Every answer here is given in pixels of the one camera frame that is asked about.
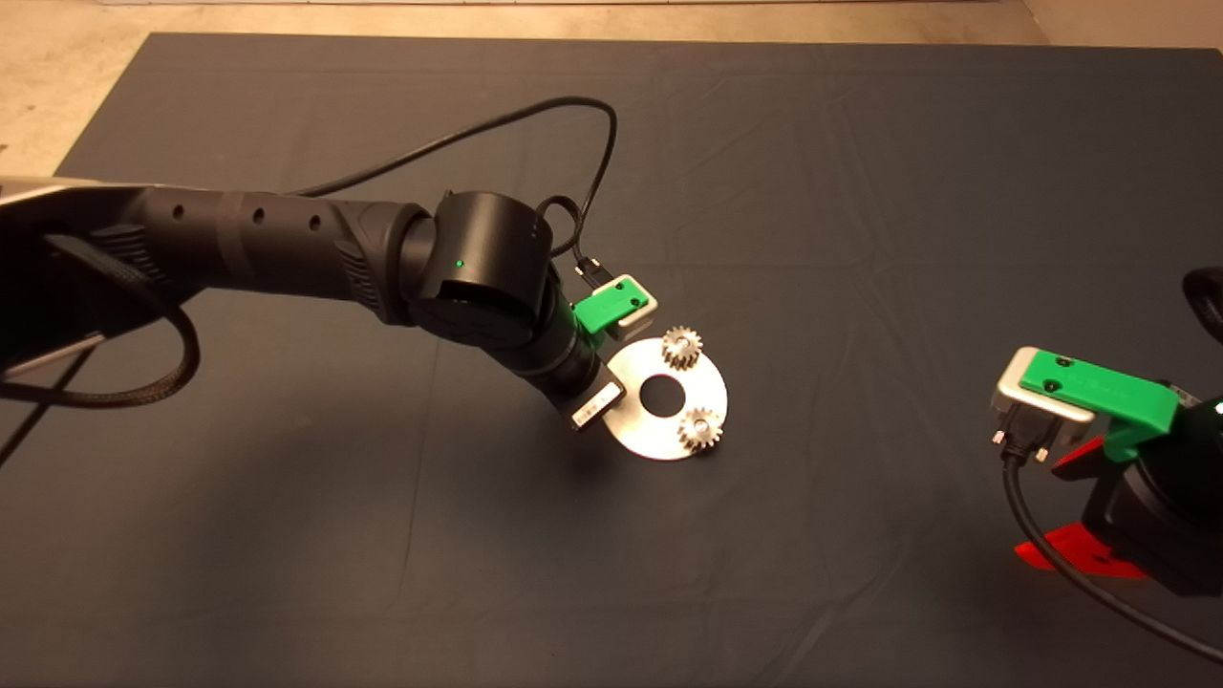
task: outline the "dark gray tablecloth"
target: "dark gray tablecloth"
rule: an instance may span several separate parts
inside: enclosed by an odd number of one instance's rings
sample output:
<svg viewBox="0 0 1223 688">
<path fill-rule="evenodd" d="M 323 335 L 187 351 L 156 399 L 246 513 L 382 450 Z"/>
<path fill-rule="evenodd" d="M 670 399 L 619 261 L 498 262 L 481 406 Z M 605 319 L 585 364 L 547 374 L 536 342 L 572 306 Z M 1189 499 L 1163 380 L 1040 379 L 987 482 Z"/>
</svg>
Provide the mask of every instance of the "dark gray tablecloth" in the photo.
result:
<svg viewBox="0 0 1223 688">
<path fill-rule="evenodd" d="M 583 244 L 704 334 L 722 447 L 653 464 L 358 306 L 205 292 L 183 393 L 55 411 L 0 472 L 0 682 L 1219 684 L 1014 557 L 987 413 L 1024 343 L 1223 390 L 1179 295 L 1223 262 L 1216 51 L 154 35 L 62 172 L 291 188 L 564 93 L 621 111 Z M 554 112 L 352 196 L 578 194 L 600 137 Z"/>
</svg>

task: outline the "metal disc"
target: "metal disc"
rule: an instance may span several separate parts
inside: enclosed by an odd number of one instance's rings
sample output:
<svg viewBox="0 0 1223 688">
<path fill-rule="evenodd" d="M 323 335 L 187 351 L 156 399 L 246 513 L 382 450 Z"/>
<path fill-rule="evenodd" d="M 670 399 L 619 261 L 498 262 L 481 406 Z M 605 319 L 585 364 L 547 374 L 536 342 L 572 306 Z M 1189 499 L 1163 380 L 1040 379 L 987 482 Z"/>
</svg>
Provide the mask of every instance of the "metal disc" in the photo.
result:
<svg viewBox="0 0 1223 688">
<path fill-rule="evenodd" d="M 692 456 L 680 441 L 679 428 L 684 414 L 704 408 L 726 422 L 726 384 L 704 354 L 692 368 L 675 370 L 663 360 L 663 340 L 642 339 L 620 349 L 608 369 L 624 384 L 625 395 L 619 404 L 603 414 L 612 436 L 635 455 L 659 462 L 674 462 Z M 684 408 L 671 417 L 656 417 L 641 403 L 641 386 L 651 378 L 663 376 L 684 390 Z"/>
</svg>

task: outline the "tan floor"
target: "tan floor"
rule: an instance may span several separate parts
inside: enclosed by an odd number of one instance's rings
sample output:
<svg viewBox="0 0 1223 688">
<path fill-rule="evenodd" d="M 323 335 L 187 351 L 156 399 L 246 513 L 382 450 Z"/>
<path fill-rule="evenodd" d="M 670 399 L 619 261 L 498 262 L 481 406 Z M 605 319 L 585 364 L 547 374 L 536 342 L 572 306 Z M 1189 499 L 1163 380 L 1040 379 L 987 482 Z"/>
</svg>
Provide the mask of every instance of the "tan floor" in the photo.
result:
<svg viewBox="0 0 1223 688">
<path fill-rule="evenodd" d="M 0 174 L 50 174 L 150 31 L 996 44 L 1043 44 L 1052 37 L 1059 44 L 1223 45 L 1223 22 L 1211 21 L 1219 18 L 1218 4 L 108 6 L 0 0 Z M 1125 6 L 1132 16 L 1113 6 Z M 1167 6 L 1175 7 L 1175 16 L 1164 16 L 1159 7 Z"/>
</svg>

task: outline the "gear teeth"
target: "gear teeth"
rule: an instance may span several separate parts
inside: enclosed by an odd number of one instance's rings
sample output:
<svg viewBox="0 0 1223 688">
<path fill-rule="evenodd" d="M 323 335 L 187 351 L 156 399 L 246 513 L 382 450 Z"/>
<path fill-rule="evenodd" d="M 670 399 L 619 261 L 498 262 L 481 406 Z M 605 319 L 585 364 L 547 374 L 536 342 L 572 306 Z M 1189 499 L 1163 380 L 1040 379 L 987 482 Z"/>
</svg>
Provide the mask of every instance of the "gear teeth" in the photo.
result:
<svg viewBox="0 0 1223 688">
<path fill-rule="evenodd" d="M 690 326 L 673 326 L 663 334 L 663 360 L 675 370 L 686 370 L 701 358 L 701 335 Z"/>
<path fill-rule="evenodd" d="M 722 440 L 722 419 L 709 409 L 692 409 L 680 422 L 679 439 L 690 452 L 712 450 Z"/>
</svg>

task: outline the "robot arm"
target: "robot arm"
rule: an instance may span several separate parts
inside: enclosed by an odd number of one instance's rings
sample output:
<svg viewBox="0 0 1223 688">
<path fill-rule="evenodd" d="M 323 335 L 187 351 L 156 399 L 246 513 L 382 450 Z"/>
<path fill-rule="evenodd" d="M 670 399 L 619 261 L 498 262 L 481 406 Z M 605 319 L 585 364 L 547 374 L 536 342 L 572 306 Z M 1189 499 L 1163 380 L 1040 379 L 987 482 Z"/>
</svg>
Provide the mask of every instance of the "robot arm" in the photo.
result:
<svg viewBox="0 0 1223 688">
<path fill-rule="evenodd" d="M 598 357 L 602 331 L 581 321 L 561 291 L 550 227 L 505 196 L 448 193 L 430 214 L 412 203 L 0 180 L 6 378 L 155 319 L 56 255 L 48 235 L 87 241 L 175 303 L 204 287 L 356 301 L 388 324 L 483 349 L 577 430 L 624 393 Z M 593 309 L 613 313 L 607 324 L 656 306 L 645 293 L 609 299 L 624 291 L 598 298 Z"/>
</svg>

